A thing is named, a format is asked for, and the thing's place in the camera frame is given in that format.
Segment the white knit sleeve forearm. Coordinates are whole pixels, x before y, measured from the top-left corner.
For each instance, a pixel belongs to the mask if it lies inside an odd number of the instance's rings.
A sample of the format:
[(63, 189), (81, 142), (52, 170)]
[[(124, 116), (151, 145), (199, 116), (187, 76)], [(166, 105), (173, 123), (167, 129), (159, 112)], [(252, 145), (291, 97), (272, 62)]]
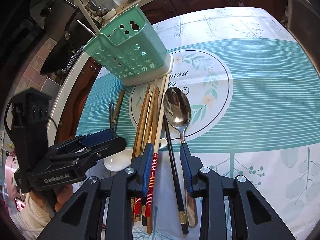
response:
[(47, 201), (41, 194), (31, 191), (25, 197), (23, 210), (10, 216), (25, 239), (37, 239), (50, 222), (51, 217), (47, 212), (46, 204)]

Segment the person left hand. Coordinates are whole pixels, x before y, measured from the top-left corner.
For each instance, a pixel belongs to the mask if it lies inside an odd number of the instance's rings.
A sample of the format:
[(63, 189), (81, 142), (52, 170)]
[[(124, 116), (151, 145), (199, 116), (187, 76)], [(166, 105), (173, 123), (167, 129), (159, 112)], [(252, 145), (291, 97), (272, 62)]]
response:
[(58, 212), (65, 203), (71, 198), (73, 195), (73, 186), (66, 185), (64, 186), (57, 194), (57, 203), (55, 204), (55, 211)]

